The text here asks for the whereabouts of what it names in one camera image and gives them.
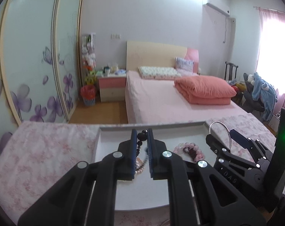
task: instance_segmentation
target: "pink curtain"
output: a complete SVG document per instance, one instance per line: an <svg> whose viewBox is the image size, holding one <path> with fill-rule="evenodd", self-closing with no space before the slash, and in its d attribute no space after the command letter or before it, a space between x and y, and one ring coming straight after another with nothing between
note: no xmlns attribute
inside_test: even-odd
<svg viewBox="0 0 285 226"><path fill-rule="evenodd" d="M262 34L257 72L276 88L275 114L285 108L285 13L263 8L259 11Z"/></svg>

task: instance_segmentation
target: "black bead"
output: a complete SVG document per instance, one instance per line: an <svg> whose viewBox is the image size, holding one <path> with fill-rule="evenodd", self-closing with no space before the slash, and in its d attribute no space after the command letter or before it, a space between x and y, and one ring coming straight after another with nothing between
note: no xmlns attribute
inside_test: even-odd
<svg viewBox="0 0 285 226"><path fill-rule="evenodd" d="M147 135L144 133L139 133L137 134L137 138L139 139L139 141L146 141L147 140Z"/></svg>

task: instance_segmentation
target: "tray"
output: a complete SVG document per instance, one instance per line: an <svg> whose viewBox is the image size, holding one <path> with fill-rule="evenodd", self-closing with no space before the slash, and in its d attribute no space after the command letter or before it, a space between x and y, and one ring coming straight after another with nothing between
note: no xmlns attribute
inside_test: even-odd
<svg viewBox="0 0 285 226"><path fill-rule="evenodd" d="M216 155L205 142L208 125L205 122L171 125L145 125L123 127L100 127L95 152L95 162L101 161L106 155L115 152L119 143L130 140L132 129L137 132L152 128L154 138L165 142L167 150L173 151L180 143L195 143L205 155L205 160L213 166ZM147 142L143 142L139 158L145 159ZM189 156L184 160L192 161ZM133 181L117 181L115 210L142 210L161 207L169 204L166 180L153 180L150 177L149 164L141 174L135 175Z"/></svg>

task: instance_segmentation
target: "silver screw head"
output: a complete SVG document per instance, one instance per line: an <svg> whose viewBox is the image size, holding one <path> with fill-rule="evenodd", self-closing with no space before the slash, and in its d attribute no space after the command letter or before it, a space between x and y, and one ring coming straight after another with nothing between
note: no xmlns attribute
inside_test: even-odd
<svg viewBox="0 0 285 226"><path fill-rule="evenodd" d="M85 162L85 161L80 161L80 162L78 163L78 168L83 169L83 168L86 168L87 165L88 165L87 162Z"/></svg>
<svg viewBox="0 0 285 226"><path fill-rule="evenodd" d="M198 161L198 166L204 168L207 167L207 162L206 161Z"/></svg>
<svg viewBox="0 0 285 226"><path fill-rule="evenodd" d="M172 152L170 152L170 151L163 151L162 152L162 155L164 156L164 157L171 157L172 156Z"/></svg>
<svg viewBox="0 0 285 226"><path fill-rule="evenodd" d="M115 157L115 158L120 158L120 157L122 157L122 152L119 152L119 151L114 152L114 153L113 153L113 157Z"/></svg>

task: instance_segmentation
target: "curtain rod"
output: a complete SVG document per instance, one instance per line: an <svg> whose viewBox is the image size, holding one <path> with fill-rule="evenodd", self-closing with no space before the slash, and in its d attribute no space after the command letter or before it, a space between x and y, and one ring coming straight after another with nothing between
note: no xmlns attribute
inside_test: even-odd
<svg viewBox="0 0 285 226"><path fill-rule="evenodd" d="M282 11L279 11L279 10L276 10L276 9L272 9L272 8L256 7L256 6L254 6L254 8L256 8L256 9L262 8L262 9L267 9L267 10L276 11L276 12L284 13L284 14L285 14L285 12L282 12Z"/></svg>

